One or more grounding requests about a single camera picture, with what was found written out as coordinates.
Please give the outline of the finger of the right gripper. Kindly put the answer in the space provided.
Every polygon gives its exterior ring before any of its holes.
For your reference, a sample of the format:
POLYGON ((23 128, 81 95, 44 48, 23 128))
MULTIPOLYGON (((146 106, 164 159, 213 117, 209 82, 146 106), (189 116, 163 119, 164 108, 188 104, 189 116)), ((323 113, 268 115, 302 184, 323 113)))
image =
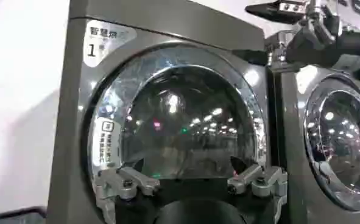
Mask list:
POLYGON ((321 0, 273 1, 248 5, 245 11, 268 21, 295 25, 296 35, 315 46, 336 41, 336 16, 321 0))
POLYGON ((279 31, 265 39, 262 51, 234 49, 232 54, 253 65, 267 66, 272 71, 287 71, 292 68, 288 62, 288 45, 294 39, 295 31, 279 31))

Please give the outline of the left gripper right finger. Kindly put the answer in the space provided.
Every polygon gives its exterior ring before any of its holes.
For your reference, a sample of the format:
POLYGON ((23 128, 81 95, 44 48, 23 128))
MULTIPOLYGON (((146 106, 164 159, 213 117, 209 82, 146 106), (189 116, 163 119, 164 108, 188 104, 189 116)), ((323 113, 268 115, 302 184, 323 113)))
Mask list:
POLYGON ((228 193, 240 195, 250 186, 254 196, 272 197, 273 220, 279 220, 288 202, 288 173, 279 166, 265 167, 257 163, 248 166, 236 156, 230 157, 230 163, 234 175, 227 180, 228 193))

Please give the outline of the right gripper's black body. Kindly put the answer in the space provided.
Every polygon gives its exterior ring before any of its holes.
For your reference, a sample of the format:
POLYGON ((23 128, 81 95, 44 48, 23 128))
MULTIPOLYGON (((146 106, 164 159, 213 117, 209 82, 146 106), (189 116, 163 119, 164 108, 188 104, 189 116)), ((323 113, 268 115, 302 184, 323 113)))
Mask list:
POLYGON ((334 15, 322 20, 304 19, 300 26, 286 48, 288 62, 337 69, 343 57, 352 57, 352 63, 342 65, 341 70, 360 80, 360 32, 343 29, 340 18, 334 15))

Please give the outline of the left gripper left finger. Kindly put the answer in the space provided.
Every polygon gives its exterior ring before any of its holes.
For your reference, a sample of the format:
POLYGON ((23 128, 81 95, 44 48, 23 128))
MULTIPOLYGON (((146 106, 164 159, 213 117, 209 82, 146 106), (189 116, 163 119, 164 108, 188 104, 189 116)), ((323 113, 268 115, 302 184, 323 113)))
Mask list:
POLYGON ((129 165, 102 169, 94 176, 96 206, 101 210, 105 223, 116 223, 116 198, 131 201, 139 192, 153 197, 161 189, 158 179, 142 173, 143 167, 142 158, 129 165))

